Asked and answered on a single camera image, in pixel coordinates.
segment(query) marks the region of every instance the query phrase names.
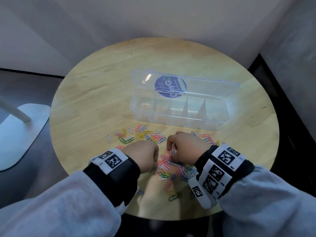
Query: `round wooden table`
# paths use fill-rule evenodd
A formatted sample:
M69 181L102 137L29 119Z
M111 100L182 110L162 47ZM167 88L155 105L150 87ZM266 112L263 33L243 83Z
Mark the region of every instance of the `round wooden table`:
M129 108L133 91L131 71L154 69L177 75L223 79L240 83L225 98L229 121L219 131L204 131L133 119ZM141 38L105 47L81 61L60 84L52 103L50 131L61 165L68 174L84 169L88 160L122 143L113 134L147 124L166 136L176 131L209 133L226 142L254 164L270 169L279 144L279 126L273 105L258 81L240 64L210 47L182 39ZM106 134L110 134L109 143ZM160 155L166 142L159 144ZM200 207L190 199L186 182L176 179L170 191L182 197L169 201L167 180L143 174L138 180L143 195L136 195L128 214L157 220L199 218L220 211Z

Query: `purple circular sticker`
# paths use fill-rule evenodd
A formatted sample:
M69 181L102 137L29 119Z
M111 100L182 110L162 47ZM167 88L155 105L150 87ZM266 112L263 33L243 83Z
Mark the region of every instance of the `purple circular sticker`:
M182 96L179 93L186 91L186 83L180 77L162 75L155 81L155 90L164 91L158 92L164 97L176 98Z

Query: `gray sleeve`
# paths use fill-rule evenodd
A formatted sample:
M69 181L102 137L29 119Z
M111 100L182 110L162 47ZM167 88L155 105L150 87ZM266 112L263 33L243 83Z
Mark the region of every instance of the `gray sleeve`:
M78 171L24 205L0 228L0 236L114 236L120 224L112 203Z
M263 167L233 184L219 200L224 236L315 236L316 198Z

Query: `clear plastic box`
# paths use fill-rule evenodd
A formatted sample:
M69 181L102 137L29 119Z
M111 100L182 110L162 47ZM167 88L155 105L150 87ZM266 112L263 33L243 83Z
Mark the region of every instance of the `clear plastic box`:
M237 82L154 70L134 70L132 81L137 87L130 104L135 120L210 131L228 121L221 98L239 88Z

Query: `qr-like pattern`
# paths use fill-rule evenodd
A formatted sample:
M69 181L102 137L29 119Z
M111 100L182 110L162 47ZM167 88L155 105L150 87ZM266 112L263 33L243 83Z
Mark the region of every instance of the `qr-like pattern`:
M209 174L217 181L220 181L220 179L224 176L224 172L216 165L212 166L212 168L209 171Z
M117 155L112 155L110 158L106 159L105 162L114 169L119 163L122 162L120 158L117 157Z
M202 186L210 195L213 193L212 188L206 182L203 182Z
M111 154L113 154L113 152L107 151L107 152L103 153L102 155L99 155L98 158L105 159L106 157L108 157Z
M193 187L192 190L194 191L196 197L200 197L203 195L202 191L200 190L200 188L198 186Z
M229 147L227 150L228 150L229 152L233 153L233 154L236 155L236 156L240 155L240 153L239 153L238 151L235 151L235 150L234 150L233 148L231 148L231 147Z
M223 151L219 156L218 159L220 159L222 162L224 162L225 164L229 165L234 159L235 157L233 157L230 153L228 153L227 151Z
M218 186L218 183L210 176L208 175L205 179L205 182L213 189L215 190Z

